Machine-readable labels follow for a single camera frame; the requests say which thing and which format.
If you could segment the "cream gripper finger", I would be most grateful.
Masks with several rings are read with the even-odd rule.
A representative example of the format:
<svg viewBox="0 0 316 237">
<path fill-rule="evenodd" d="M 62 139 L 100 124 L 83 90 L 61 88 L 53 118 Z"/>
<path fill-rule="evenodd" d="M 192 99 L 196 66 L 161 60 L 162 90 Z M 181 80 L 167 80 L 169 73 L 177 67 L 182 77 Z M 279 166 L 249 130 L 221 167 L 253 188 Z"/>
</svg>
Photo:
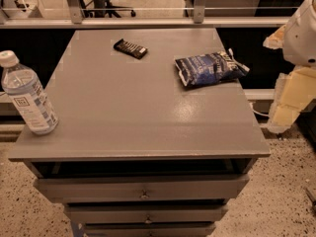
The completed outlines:
<svg viewBox="0 0 316 237">
<path fill-rule="evenodd" d="M 270 49 L 283 48 L 285 26 L 278 28 L 273 34 L 266 37 L 263 46 Z"/>
<path fill-rule="evenodd" d="M 315 98 L 315 67 L 295 66 L 289 74 L 280 73 L 269 111 L 268 131 L 284 133 Z"/>
</svg>

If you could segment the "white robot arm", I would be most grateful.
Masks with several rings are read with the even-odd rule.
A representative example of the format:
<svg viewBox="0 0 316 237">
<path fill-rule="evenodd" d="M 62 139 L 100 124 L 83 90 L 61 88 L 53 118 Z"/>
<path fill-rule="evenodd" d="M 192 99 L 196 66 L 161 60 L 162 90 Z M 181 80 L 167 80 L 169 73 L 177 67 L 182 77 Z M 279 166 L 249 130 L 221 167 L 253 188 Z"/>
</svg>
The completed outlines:
<svg viewBox="0 0 316 237">
<path fill-rule="evenodd" d="M 316 99 L 316 0 L 304 0 L 285 25 L 267 37 L 263 46 L 282 49 L 285 61 L 294 65 L 276 79 L 274 101 L 267 129 L 284 133 L 300 113 Z"/>
</svg>

